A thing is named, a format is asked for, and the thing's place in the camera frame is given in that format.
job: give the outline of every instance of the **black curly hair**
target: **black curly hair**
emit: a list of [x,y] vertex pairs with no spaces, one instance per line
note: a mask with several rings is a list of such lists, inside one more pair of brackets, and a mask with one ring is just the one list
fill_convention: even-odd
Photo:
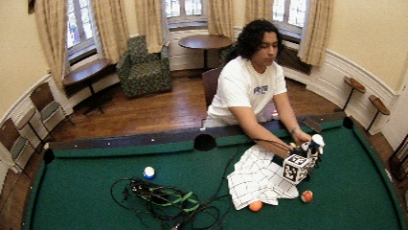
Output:
[[255,52],[259,51],[266,32],[276,33],[278,55],[280,54],[284,48],[282,43],[282,35],[271,22],[264,19],[258,19],[243,27],[238,36],[235,48],[242,58],[250,59]]

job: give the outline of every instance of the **man's hand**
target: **man's hand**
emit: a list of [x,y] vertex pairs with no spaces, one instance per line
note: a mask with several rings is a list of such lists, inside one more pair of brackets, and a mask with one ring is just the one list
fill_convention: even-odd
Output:
[[294,134],[292,134],[296,146],[300,146],[304,142],[310,142],[311,141],[311,136],[303,132],[302,129],[298,129]]

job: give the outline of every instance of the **white t-shirt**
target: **white t-shirt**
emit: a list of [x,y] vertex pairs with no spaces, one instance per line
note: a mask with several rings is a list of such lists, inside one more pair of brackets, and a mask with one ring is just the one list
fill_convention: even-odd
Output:
[[251,107],[259,122],[263,110],[274,95],[287,92],[282,67],[274,62],[259,74],[250,60],[237,57],[225,66],[217,94],[207,108],[207,119],[226,125],[237,125],[229,107]]

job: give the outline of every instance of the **window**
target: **window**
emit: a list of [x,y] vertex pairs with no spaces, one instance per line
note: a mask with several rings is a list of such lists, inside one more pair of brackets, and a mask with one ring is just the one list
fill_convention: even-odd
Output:
[[274,0],[272,19],[280,30],[302,34],[306,0]]
[[205,0],[166,0],[170,28],[206,24]]
[[70,62],[96,54],[88,0],[68,1],[66,47]]

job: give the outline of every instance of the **man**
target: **man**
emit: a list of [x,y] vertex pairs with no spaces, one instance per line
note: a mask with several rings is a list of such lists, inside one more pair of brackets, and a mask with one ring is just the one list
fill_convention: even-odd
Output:
[[206,127],[237,125],[260,147],[288,157],[290,146],[263,127],[263,110],[274,102],[279,120],[292,134],[296,144],[311,140],[298,125],[287,95],[282,67],[274,62],[282,51],[282,37],[266,20],[246,25],[237,40],[239,56],[223,68],[217,95],[207,108]]

